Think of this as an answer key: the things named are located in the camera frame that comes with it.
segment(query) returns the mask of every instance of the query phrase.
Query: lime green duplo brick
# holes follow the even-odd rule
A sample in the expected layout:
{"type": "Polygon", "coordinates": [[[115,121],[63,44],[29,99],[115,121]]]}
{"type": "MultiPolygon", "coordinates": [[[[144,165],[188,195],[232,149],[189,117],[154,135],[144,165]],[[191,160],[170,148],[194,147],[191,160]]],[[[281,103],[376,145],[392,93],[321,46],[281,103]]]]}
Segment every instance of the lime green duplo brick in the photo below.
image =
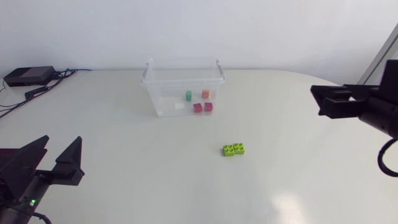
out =
{"type": "Polygon", "coordinates": [[[224,146],[224,156],[233,156],[235,155],[234,146],[224,146]]]}
{"type": "Polygon", "coordinates": [[[242,143],[234,144],[235,154],[244,154],[244,146],[242,143]]]}
{"type": "Polygon", "coordinates": [[[187,101],[191,101],[192,100],[192,91],[187,91],[187,93],[185,94],[185,98],[187,99],[187,101]]]}

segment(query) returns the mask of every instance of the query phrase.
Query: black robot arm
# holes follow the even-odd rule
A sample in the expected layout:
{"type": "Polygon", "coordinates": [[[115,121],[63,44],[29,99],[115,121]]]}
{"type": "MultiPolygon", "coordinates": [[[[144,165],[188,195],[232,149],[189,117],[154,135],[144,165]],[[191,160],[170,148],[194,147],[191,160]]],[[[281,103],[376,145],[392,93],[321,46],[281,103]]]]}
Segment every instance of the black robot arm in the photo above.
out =
{"type": "Polygon", "coordinates": [[[81,137],[64,150],[51,171],[36,170],[48,140],[43,136],[20,149],[0,149],[0,224],[26,224],[31,216],[50,223],[35,213],[48,187],[80,183],[85,174],[80,169],[81,137]]]}
{"type": "Polygon", "coordinates": [[[398,60],[388,60],[379,86],[312,86],[319,115],[336,118],[358,117],[368,125],[390,135],[392,140],[380,150],[377,162],[383,173],[398,177],[388,169],[382,157],[398,139],[398,60]]]}

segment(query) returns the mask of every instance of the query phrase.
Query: red cube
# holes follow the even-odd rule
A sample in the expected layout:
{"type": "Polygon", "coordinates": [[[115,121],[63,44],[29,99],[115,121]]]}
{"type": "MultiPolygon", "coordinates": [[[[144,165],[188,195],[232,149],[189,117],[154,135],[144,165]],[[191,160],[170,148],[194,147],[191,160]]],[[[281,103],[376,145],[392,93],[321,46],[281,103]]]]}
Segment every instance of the red cube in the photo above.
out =
{"type": "Polygon", "coordinates": [[[205,103],[205,111],[213,111],[213,104],[205,103]]]}
{"type": "Polygon", "coordinates": [[[193,110],[194,110],[195,113],[201,112],[202,111],[201,104],[200,103],[195,103],[193,105],[193,110]]]}

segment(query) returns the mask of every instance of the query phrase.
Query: power adapter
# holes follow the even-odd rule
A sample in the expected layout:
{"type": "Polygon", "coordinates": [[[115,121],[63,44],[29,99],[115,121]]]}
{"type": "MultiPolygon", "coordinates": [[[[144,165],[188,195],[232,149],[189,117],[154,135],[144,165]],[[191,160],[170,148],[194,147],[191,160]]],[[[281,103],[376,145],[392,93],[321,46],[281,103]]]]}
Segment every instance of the power adapter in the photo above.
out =
{"type": "Polygon", "coordinates": [[[53,66],[17,68],[4,77],[9,86],[47,85],[55,69],[53,66]]]}

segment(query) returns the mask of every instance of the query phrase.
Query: white table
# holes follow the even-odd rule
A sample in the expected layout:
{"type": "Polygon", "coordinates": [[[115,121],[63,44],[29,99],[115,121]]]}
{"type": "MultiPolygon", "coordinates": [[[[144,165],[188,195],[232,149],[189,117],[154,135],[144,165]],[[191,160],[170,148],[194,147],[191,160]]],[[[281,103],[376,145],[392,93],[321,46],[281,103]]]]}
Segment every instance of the white table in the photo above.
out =
{"type": "MultiPolygon", "coordinates": [[[[211,116],[158,118],[141,73],[78,72],[0,119],[0,147],[49,135],[39,169],[52,169],[83,138],[80,185],[51,186],[37,209],[53,223],[398,220],[398,179],[376,162],[389,137],[358,119],[319,117],[310,86],[332,83],[227,70],[211,116]],[[245,154],[222,156],[233,142],[243,142],[245,154]]],[[[21,101],[27,90],[0,93],[0,103],[21,101]]],[[[386,164],[398,168],[397,159],[387,154],[386,164]]]]}

